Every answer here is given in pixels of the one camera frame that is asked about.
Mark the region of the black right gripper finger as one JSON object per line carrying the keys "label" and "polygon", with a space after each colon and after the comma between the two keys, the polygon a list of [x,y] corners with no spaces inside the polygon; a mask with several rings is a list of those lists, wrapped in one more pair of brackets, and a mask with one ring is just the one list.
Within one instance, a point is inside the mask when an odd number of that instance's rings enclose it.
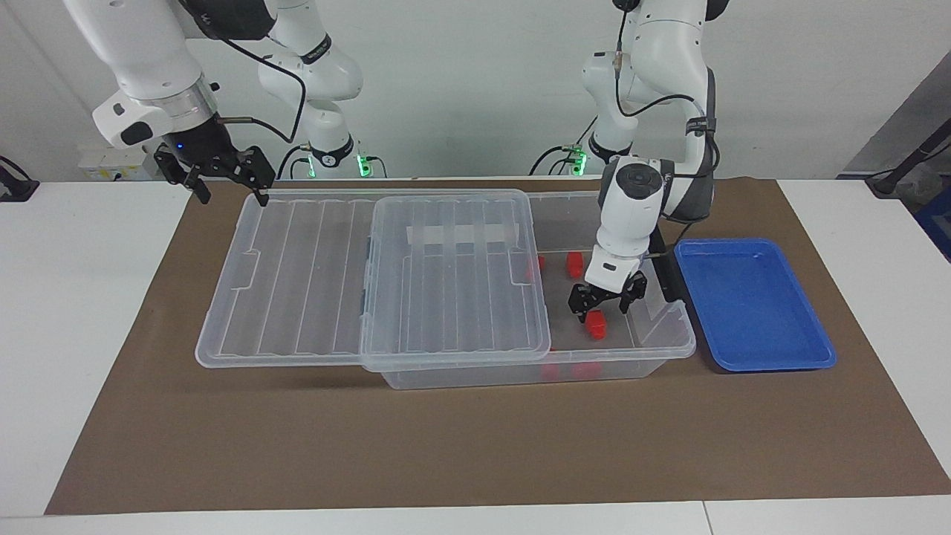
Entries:
{"label": "black right gripper finger", "polygon": [[258,205],[266,207],[276,177],[271,163],[260,148],[241,150],[235,157],[234,182],[250,189]]}
{"label": "black right gripper finger", "polygon": [[158,146],[154,152],[154,161],[164,180],[170,185],[181,185],[188,189],[201,204],[208,204],[211,192],[201,179],[199,166],[191,166],[186,171],[168,146]]}

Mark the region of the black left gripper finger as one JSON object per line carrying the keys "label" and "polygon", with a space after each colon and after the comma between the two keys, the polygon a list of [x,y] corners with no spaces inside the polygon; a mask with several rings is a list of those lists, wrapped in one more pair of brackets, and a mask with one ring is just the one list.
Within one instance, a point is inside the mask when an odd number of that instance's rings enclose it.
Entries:
{"label": "black left gripper finger", "polygon": [[635,274],[628,277],[620,292],[620,312],[628,313],[633,302],[644,298],[645,293],[646,277],[642,271],[636,271]]}
{"label": "black left gripper finger", "polygon": [[568,295],[568,307],[577,316],[578,321],[584,324],[588,313],[597,307],[597,296],[592,292],[590,285],[574,285]]}

